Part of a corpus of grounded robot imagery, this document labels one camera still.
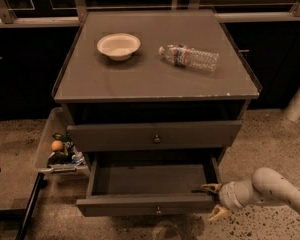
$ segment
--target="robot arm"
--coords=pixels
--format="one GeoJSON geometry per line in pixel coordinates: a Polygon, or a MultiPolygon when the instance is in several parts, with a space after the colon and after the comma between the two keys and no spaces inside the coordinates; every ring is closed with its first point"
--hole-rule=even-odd
{"type": "Polygon", "coordinates": [[[217,194],[217,205],[209,220],[226,216],[231,210],[247,205],[273,206],[286,204],[300,214],[300,190],[282,175],[269,168],[257,169],[251,179],[226,184],[205,184],[201,189],[217,194]]]}

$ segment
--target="cabinet door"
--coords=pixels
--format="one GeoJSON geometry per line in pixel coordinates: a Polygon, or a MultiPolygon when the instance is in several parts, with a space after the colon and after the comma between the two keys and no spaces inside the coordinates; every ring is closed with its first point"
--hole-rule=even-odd
{"type": "Polygon", "coordinates": [[[77,28],[0,29],[0,120],[46,118],[77,28]]]}
{"type": "Polygon", "coordinates": [[[250,108],[284,108],[300,86],[300,22],[228,23],[263,90],[250,108]]]}

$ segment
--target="bowl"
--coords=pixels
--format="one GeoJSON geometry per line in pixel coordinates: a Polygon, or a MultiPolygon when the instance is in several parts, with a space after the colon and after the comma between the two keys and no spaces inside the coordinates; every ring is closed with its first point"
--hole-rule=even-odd
{"type": "Polygon", "coordinates": [[[127,60],[141,45],[140,40],[130,34],[118,33],[101,38],[98,51],[115,61],[127,60]]]}

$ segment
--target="plastic water bottle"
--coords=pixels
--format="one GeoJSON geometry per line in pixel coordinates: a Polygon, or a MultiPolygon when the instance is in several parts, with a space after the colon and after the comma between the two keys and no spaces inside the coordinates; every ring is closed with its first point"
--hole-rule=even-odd
{"type": "Polygon", "coordinates": [[[219,53],[200,51],[183,44],[161,46],[159,54],[172,65],[191,67],[207,72],[215,71],[219,58],[219,53]]]}

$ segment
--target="terrazzo floor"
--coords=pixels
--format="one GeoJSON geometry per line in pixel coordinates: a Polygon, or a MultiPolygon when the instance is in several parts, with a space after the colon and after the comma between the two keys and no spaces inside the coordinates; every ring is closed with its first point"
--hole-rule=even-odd
{"type": "MultiPolygon", "coordinates": [[[[35,152],[46,120],[0,122],[0,208],[22,208],[37,172],[35,152]]],[[[220,164],[223,182],[242,180],[270,167],[300,188],[300,119],[290,122],[281,110],[248,110],[234,144],[220,164]]],[[[26,239],[153,239],[172,227],[182,239],[300,240],[300,216],[287,206],[249,206],[208,222],[207,213],[179,216],[83,217],[75,205],[88,180],[48,178],[41,190],[26,239]]],[[[0,222],[0,239],[15,239],[17,223],[0,222]]],[[[169,234],[163,239],[177,239],[169,234]]]]}

